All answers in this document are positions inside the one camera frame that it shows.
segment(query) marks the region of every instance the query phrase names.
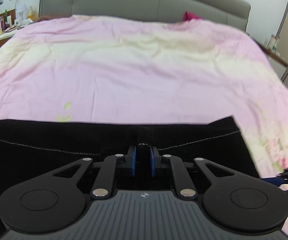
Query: white logo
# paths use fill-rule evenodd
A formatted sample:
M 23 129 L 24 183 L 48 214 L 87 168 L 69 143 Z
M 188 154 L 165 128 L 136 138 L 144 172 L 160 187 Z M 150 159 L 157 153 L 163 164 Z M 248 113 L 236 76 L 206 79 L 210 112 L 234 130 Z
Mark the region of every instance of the white logo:
M 143 197 L 143 198 L 149 197 L 149 194 L 144 192 L 144 193 L 141 194 L 141 197 Z

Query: black pants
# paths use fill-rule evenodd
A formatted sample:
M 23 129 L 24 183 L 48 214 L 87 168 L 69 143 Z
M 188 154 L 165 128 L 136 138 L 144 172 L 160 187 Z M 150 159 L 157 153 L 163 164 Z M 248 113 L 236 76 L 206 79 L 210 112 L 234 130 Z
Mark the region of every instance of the black pants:
M 160 154 L 176 155 L 185 162 L 203 157 L 259 177 L 232 117 L 207 125 L 144 127 L 150 132 L 138 136 L 133 125 L 1 120 L 0 195 L 12 185 L 83 157 L 96 162 L 109 155 L 126 154 L 129 145 L 139 140 L 155 144 Z M 0 220 L 0 235 L 4 231 Z

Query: pink pillow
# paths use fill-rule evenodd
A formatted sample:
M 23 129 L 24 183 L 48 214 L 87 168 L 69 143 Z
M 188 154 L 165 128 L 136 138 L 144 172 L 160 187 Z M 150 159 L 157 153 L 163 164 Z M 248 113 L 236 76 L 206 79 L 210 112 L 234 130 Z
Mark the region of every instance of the pink pillow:
M 183 21 L 190 21 L 191 19 L 203 19 L 203 18 L 199 17 L 193 13 L 185 12 L 184 17 L 183 17 Z

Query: white tabletop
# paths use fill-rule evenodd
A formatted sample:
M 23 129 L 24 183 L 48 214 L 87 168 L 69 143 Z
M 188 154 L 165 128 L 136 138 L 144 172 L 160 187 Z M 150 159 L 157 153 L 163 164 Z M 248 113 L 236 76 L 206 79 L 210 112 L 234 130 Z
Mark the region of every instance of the white tabletop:
M 7 38 L 11 38 L 15 33 L 17 32 L 17 30 L 14 30 L 12 32 L 9 32 L 9 33 L 3 33 L 0 35 L 0 41 L 1 40 L 4 40 L 4 39 L 7 39 Z

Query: blue strip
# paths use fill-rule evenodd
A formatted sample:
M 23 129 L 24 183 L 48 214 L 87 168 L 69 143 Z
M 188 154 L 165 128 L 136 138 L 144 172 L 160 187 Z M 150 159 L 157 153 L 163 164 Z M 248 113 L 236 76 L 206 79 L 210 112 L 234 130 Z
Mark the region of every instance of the blue strip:
M 276 185 L 277 187 L 279 187 L 282 184 L 285 184 L 285 180 L 279 177 L 262 178 L 261 180 L 268 182 L 270 184 Z
M 155 177 L 155 158 L 152 148 L 151 148 L 151 176 Z
M 135 177 L 135 164 L 136 164 L 136 147 L 134 147 L 132 155 L 132 177 Z

